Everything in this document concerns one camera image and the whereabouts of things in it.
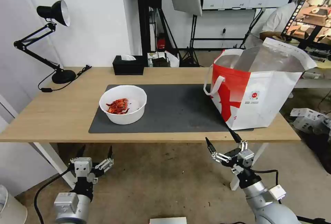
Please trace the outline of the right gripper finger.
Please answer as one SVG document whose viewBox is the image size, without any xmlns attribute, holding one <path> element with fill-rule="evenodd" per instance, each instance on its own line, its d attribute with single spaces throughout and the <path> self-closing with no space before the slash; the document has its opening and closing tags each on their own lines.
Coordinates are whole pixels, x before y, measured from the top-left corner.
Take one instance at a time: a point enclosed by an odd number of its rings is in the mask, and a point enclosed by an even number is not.
<svg viewBox="0 0 331 224">
<path fill-rule="evenodd" d="M 210 152 L 211 158 L 214 161 L 222 164 L 223 166 L 233 166 L 232 158 L 230 156 L 217 152 L 215 147 L 207 137 L 205 137 L 205 140 L 207 144 L 207 149 Z"/>
<path fill-rule="evenodd" d="M 235 131 L 232 129 L 229 129 L 229 132 L 234 139 L 234 141 L 238 144 L 238 147 L 231 150 L 231 153 L 239 153 L 248 148 L 248 142 L 246 140 L 243 140 Z"/>
</svg>

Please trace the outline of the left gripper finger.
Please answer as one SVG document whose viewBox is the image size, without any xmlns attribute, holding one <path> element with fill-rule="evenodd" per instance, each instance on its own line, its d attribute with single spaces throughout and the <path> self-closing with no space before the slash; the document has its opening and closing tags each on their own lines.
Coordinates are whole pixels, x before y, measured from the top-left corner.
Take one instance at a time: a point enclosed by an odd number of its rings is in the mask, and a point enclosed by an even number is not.
<svg viewBox="0 0 331 224">
<path fill-rule="evenodd" d="M 86 145 L 83 145 L 81 148 L 79 148 L 79 150 L 77 151 L 76 155 L 70 159 L 70 163 L 74 163 L 74 160 L 82 157 L 85 151 Z"/>
<path fill-rule="evenodd" d="M 96 178 L 103 176 L 114 165 L 112 145 L 109 148 L 107 158 L 93 167 Z"/>
</svg>

